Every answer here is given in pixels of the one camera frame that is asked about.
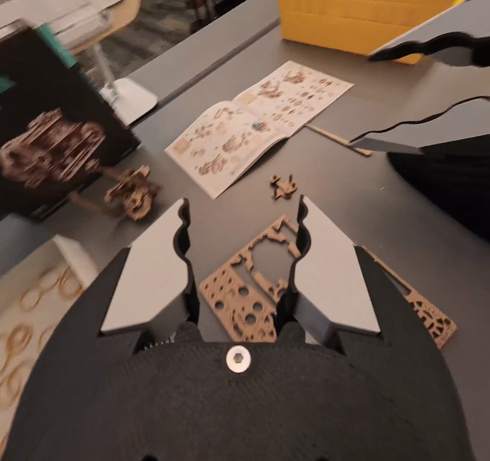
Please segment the open instruction booklet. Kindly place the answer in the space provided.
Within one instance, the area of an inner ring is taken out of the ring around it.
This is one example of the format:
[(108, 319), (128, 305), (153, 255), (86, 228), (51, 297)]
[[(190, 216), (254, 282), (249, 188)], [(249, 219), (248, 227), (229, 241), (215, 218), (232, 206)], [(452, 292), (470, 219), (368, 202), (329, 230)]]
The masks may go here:
[(287, 61), (233, 100), (205, 110), (165, 153), (214, 200), (353, 86)]

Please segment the small wooden puzzle part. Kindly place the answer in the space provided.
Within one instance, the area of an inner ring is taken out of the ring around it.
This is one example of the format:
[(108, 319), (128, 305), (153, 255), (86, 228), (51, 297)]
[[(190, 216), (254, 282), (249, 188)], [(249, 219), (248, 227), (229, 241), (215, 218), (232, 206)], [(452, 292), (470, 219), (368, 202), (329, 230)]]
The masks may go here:
[(281, 181), (281, 177), (274, 174), (269, 177), (269, 183), (273, 188), (273, 200), (277, 200), (279, 198), (289, 200), (297, 190), (297, 182), (293, 180), (292, 174), (289, 175), (286, 181)]

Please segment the laser-cut wooden parts sheet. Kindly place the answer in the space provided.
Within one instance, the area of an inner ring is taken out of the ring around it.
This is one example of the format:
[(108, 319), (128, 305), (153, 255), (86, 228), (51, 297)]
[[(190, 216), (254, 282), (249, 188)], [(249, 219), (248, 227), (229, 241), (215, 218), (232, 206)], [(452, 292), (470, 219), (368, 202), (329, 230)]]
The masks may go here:
[[(299, 256), (296, 239), (286, 235), (285, 229), (297, 235), (297, 226), (282, 215), (199, 285), (202, 297), (233, 342), (272, 343), (277, 340), (273, 319), (288, 283), (282, 278), (272, 283), (254, 269), (252, 252), (255, 246), (268, 240), (286, 248), (291, 256)], [(456, 323), (371, 250), (365, 246), (363, 249), (396, 284), (404, 288), (402, 295), (417, 313), (437, 348), (444, 347), (455, 335)]]

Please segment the black model kit box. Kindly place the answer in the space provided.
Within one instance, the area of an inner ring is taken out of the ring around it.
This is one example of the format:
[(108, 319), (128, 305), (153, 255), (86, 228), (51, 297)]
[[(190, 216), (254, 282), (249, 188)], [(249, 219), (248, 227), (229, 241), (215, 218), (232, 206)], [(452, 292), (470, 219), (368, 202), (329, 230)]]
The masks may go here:
[(1, 27), (1, 218), (41, 221), (140, 145), (131, 129), (45, 38)]

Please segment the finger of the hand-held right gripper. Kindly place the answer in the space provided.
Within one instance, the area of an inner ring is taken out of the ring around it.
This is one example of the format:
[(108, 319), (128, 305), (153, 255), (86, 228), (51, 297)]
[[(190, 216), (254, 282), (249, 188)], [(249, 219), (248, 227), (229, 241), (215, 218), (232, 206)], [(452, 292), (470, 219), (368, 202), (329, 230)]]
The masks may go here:
[(454, 67), (489, 66), (489, 0), (465, 0), (373, 51), (369, 61), (411, 54)]
[(489, 155), (489, 97), (469, 98), (420, 121), (363, 133), (350, 146), (411, 155)]

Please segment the thin wooden stick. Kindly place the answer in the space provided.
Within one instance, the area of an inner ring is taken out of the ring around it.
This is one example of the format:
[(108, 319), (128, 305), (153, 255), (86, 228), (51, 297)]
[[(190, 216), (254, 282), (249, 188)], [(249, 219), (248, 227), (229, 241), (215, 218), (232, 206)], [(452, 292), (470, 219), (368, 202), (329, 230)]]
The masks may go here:
[(327, 132), (327, 131), (319, 128), (319, 127), (313, 126), (310, 123), (306, 124), (305, 127), (307, 127), (309, 130), (314, 131), (314, 132), (336, 142), (337, 144), (342, 145), (342, 146), (346, 147), (347, 149), (349, 149), (353, 152), (356, 152), (356, 153), (358, 153), (358, 154), (360, 154), (366, 158), (370, 157), (372, 155), (372, 151), (351, 146), (350, 142), (347, 141), (346, 139), (344, 139), (340, 136), (337, 136), (333, 133), (329, 133), (329, 132)]

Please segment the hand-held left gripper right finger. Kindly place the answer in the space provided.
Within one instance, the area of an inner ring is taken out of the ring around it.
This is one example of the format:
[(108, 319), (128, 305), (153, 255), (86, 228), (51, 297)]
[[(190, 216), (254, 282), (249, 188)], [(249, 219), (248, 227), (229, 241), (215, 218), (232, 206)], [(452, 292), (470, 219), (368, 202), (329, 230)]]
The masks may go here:
[(305, 195), (297, 225), (299, 256), (277, 306), (277, 331), (296, 321), (318, 344), (329, 344), (338, 331), (379, 335), (357, 245)]

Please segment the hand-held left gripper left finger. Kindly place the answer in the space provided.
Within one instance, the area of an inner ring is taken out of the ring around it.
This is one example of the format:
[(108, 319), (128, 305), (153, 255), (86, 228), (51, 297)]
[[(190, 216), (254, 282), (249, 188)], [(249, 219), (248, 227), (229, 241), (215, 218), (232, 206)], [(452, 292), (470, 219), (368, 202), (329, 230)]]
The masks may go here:
[(191, 225), (188, 199), (179, 199), (129, 246), (101, 325), (103, 335), (141, 330), (172, 336), (199, 320), (193, 268), (186, 257)]

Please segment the round table with white base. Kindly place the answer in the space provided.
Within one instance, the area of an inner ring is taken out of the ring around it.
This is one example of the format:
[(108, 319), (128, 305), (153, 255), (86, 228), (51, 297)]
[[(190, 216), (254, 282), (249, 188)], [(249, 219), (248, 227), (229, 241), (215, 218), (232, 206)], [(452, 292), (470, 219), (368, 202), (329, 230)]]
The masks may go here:
[(114, 60), (103, 48), (107, 39), (115, 41), (116, 34), (134, 21), (140, 10), (141, 0), (109, 1), (109, 6), (99, 13), (106, 28), (75, 44), (70, 48), (70, 52), (75, 55), (85, 53), (92, 58), (98, 71), (94, 78), (103, 81), (99, 92), (119, 119), (129, 126), (150, 112), (157, 105), (158, 99), (153, 92), (138, 82), (128, 77), (116, 78)]

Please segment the white tray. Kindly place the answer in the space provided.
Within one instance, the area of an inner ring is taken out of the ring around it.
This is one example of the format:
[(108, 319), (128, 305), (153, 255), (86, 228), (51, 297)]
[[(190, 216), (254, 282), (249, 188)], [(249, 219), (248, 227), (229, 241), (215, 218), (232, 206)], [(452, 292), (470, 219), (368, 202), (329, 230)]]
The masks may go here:
[[(72, 268), (83, 284), (84, 291), (98, 275), (95, 263), (79, 242), (56, 235), (33, 250), (9, 270), (1, 271), (1, 313), (9, 305), (12, 305), (14, 298), (23, 289), (34, 283), (34, 280), (44, 270), (58, 265)], [(13, 413), (1, 417), (1, 455), (3, 455), (7, 445), (18, 403)]]

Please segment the pile of tan rubber bands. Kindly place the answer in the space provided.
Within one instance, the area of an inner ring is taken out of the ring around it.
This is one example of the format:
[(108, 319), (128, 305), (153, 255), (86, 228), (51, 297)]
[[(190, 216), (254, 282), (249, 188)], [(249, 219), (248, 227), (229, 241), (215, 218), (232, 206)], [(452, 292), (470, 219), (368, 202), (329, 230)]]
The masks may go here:
[(14, 412), (58, 323), (84, 291), (72, 268), (44, 270), (1, 313), (1, 417)]

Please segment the yellow plastic bin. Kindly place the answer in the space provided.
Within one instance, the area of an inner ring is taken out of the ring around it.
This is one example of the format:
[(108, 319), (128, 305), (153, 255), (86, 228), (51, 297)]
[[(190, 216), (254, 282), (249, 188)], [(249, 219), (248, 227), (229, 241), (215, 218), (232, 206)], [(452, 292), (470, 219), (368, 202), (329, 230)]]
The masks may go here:
[(464, 0), (278, 0), (283, 38), (367, 56)]

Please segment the partly built wooden model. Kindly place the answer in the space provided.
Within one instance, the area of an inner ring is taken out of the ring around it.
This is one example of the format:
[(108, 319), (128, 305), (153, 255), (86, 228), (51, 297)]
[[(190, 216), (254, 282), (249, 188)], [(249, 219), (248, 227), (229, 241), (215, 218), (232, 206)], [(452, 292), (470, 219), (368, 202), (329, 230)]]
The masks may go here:
[(101, 175), (115, 183), (107, 190), (101, 204), (84, 198), (78, 191), (68, 194), (72, 203), (97, 214), (110, 217), (124, 215), (132, 221), (140, 221), (150, 213), (156, 196), (162, 190), (162, 186), (149, 179), (149, 165), (121, 172), (93, 160), (85, 165), (85, 170), (88, 174)]

